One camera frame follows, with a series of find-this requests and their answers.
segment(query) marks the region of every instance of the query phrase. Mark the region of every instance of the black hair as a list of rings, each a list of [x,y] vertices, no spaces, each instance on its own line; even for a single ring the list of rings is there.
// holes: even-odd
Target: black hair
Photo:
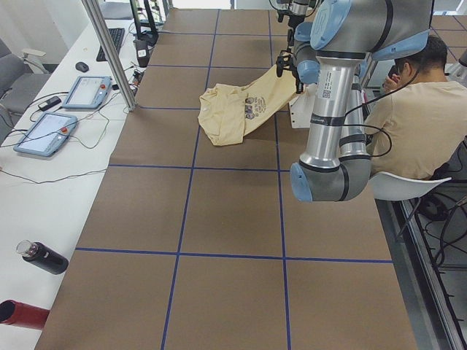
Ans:
[[[399,72],[404,69],[404,64],[409,62],[420,73],[428,73],[431,69],[440,68],[444,70],[447,61],[447,46],[437,36],[430,35],[425,48],[411,56],[395,59],[395,65]]]

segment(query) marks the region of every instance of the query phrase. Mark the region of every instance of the red cylinder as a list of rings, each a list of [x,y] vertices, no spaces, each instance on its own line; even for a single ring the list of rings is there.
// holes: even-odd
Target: red cylinder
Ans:
[[[49,310],[19,301],[6,300],[0,304],[0,324],[41,330],[49,316]]]

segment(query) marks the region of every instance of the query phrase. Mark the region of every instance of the man's hand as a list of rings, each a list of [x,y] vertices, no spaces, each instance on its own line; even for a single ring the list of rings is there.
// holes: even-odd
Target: man's hand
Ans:
[[[385,82],[382,87],[385,90],[385,93],[389,93],[392,90],[395,90],[400,87],[401,77],[397,74],[393,74],[392,77],[386,77]]]

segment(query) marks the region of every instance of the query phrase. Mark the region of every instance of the bottle cap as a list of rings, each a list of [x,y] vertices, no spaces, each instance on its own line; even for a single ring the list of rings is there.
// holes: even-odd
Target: bottle cap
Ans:
[[[36,252],[37,245],[25,239],[16,246],[16,252],[24,257],[32,257]]]

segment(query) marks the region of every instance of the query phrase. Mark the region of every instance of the computer mouse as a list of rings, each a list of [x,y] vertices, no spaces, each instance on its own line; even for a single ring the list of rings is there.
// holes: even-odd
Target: computer mouse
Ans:
[[[83,73],[87,72],[89,70],[89,66],[84,63],[84,62],[78,62],[74,65],[74,67],[78,70],[78,71],[82,71]]]

